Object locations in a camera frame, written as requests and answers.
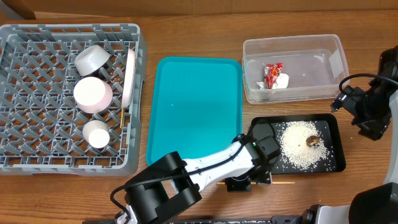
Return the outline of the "red snack wrapper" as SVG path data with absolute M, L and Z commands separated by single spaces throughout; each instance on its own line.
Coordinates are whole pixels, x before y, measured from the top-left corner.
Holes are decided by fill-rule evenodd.
M 264 67 L 264 79 L 266 81 L 266 85 L 268 89 L 273 87 L 276 79 L 279 77 L 281 71 L 283 69 L 283 63 L 268 63 Z

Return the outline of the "white napkin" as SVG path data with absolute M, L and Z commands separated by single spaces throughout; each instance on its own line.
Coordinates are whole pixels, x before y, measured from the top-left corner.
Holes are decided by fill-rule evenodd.
M 289 84 L 289 76 L 285 73 L 281 73 L 277 77 L 273 77 L 269 82 L 257 82 L 258 87 L 261 90 L 265 89 L 284 89 Z

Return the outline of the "white round plate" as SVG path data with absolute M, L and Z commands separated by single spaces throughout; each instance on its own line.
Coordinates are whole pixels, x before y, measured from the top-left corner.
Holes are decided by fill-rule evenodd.
M 132 89 L 136 69 L 136 55 L 133 49 L 127 51 L 126 70 L 124 76 L 123 94 L 121 99 L 121 108 L 129 107 L 132 98 Z

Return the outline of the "grey bowl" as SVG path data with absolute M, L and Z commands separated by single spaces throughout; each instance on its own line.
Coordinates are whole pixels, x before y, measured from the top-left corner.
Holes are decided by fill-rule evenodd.
M 111 55 L 99 45 L 92 45 L 79 53 L 75 58 L 78 73 L 85 77 L 100 69 L 109 60 Z

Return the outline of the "small white cup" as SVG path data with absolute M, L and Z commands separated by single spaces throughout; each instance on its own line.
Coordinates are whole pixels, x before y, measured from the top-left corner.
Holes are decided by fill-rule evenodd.
M 107 124 L 99 120 L 92 120 L 86 123 L 82 133 L 83 138 L 89 145 L 96 149 L 104 148 L 110 140 Z

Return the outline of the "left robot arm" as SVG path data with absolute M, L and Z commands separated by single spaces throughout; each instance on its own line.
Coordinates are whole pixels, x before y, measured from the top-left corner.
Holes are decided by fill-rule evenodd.
M 279 155 L 275 129 L 264 119 L 215 154 L 182 159 L 168 153 L 125 183 L 127 210 L 115 222 L 165 223 L 200 201 L 207 186 L 227 178 L 270 184 Z

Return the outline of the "wooden chopstick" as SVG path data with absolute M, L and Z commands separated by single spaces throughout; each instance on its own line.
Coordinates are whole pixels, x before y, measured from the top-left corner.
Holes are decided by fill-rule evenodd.
M 121 108 L 121 118 L 119 127 L 122 129 L 124 124 L 124 108 Z
M 217 182 L 217 185 L 226 185 L 226 182 Z M 264 184 L 264 183 L 257 183 L 257 182 L 251 182 L 251 185 L 270 185 L 270 184 Z M 295 184 L 295 182 L 272 182 L 271 184 Z

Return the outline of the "pink shallow bowl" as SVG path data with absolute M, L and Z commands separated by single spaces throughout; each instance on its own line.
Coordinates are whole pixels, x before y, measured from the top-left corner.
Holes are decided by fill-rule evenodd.
M 104 111 L 113 99 L 109 84 L 96 77 L 86 77 L 78 81 L 73 89 L 76 105 L 85 113 Z

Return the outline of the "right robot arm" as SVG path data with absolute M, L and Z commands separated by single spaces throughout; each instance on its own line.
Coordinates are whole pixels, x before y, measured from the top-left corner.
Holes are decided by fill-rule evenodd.
M 312 205 L 294 223 L 397 223 L 397 47 L 379 56 L 376 74 L 344 78 L 331 110 L 344 108 L 359 134 L 377 141 L 391 130 L 385 176 L 379 186 L 358 193 L 347 205 Z

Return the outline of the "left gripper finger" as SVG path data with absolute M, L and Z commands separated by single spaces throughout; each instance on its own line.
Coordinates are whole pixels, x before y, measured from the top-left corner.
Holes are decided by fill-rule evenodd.
M 271 184 L 272 164 L 261 164 L 256 167 L 256 184 Z
M 225 179 L 228 192 L 249 192 L 251 191 L 251 181 L 248 176 L 230 177 Z

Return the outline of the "white rice pile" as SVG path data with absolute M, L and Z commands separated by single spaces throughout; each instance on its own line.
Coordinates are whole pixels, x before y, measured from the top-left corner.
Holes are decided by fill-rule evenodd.
M 291 121 L 275 123 L 281 156 L 274 174 L 334 172 L 336 159 L 329 125 L 326 121 Z M 319 136 L 320 142 L 308 147 L 306 139 Z

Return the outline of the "brown food piece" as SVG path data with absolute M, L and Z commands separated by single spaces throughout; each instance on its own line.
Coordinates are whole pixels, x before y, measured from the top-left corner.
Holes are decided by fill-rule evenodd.
M 309 136 L 306 139 L 306 144 L 308 147 L 313 147 L 317 145 L 320 142 L 320 137 L 319 136 Z

